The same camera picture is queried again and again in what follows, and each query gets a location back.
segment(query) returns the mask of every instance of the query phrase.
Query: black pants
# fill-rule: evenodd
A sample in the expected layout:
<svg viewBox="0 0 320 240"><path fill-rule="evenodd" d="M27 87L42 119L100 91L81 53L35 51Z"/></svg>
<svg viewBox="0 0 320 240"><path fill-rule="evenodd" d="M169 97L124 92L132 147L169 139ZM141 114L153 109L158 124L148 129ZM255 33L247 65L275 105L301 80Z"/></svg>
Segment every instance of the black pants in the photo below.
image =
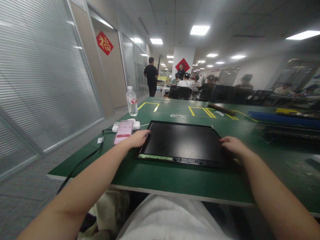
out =
<svg viewBox="0 0 320 240"><path fill-rule="evenodd" d="M149 96L154 97L157 91L157 84L148 85L149 88Z"/></svg>

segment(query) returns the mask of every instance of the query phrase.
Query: black cable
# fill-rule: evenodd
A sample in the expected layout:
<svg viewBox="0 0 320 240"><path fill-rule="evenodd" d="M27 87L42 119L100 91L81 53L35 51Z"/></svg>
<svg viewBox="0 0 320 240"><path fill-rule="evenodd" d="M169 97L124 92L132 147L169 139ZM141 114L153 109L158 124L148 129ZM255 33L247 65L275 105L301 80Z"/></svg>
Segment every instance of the black cable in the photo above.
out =
<svg viewBox="0 0 320 240"><path fill-rule="evenodd" d="M69 179L71 178L74 170L77 169L77 167L79 167L82 163L84 163L87 159L89 159L90 157L92 157L103 145L103 142L104 142L104 131L110 131L112 129L103 129L102 130L102 142L100 143L100 146L93 152L91 153L90 155L86 156L84 159L82 159L75 167L74 169L71 171L71 173L67 176L67 178L64 180L64 182L61 184L57 194L59 194L59 192L61 192L61 190L64 188L64 186L67 184L67 182L69 181Z"/></svg>

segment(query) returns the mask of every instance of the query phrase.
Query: hand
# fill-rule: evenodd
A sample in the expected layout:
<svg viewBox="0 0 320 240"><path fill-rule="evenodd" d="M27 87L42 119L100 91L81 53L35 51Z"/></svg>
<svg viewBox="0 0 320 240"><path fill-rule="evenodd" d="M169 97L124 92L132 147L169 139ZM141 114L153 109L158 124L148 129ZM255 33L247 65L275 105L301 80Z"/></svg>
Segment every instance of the hand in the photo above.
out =
<svg viewBox="0 0 320 240"><path fill-rule="evenodd" d="M223 147L237 155L243 155L246 152L250 152L250 149L235 137L224 137L220 139L220 142L223 143Z"/></svg>
<svg viewBox="0 0 320 240"><path fill-rule="evenodd" d="M146 135L148 133L150 133L149 130L136 131L130 137L126 138L121 142L126 143L130 148L141 147L146 141Z"/></svg>

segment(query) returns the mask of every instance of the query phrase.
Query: ceiling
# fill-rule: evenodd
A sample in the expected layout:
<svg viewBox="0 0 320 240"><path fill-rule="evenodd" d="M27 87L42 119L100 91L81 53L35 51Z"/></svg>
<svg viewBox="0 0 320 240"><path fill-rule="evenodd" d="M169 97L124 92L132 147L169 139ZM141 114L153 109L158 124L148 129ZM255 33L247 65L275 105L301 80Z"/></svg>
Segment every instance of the ceiling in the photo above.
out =
<svg viewBox="0 0 320 240"><path fill-rule="evenodd" d="M195 47L198 68L221 68L216 62L240 63L286 51L320 53L320 35L301 40L285 38L307 30L320 31L318 0L119 0L123 10L153 48L153 57L166 63L174 46ZM141 18L149 34L138 20ZM193 25L209 25L204 36L190 35ZM163 45L152 45L161 38ZM215 58L206 57L218 54ZM244 55L243 59L231 59Z"/></svg>

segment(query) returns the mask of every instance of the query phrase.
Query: gray floor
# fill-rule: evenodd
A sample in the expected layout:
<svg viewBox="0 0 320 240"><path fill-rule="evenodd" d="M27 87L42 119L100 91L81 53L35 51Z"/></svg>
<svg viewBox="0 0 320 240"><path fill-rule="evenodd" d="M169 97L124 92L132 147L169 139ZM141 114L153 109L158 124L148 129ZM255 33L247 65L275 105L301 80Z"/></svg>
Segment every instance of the gray floor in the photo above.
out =
<svg viewBox="0 0 320 240"><path fill-rule="evenodd" d="M141 98L143 102L148 95ZM161 97L159 91L155 97ZM0 185L0 239L13 240L55 197L62 183L45 175L81 147L96 137L102 129L108 128L128 112L127 106L115 110L115 114L72 140L54 149L44 158L37 160L23 171L10 176ZM227 217L229 237L239 239L228 206L221 206ZM246 215L253 229L255 239L270 239L269 230L257 209L246 209Z"/></svg>

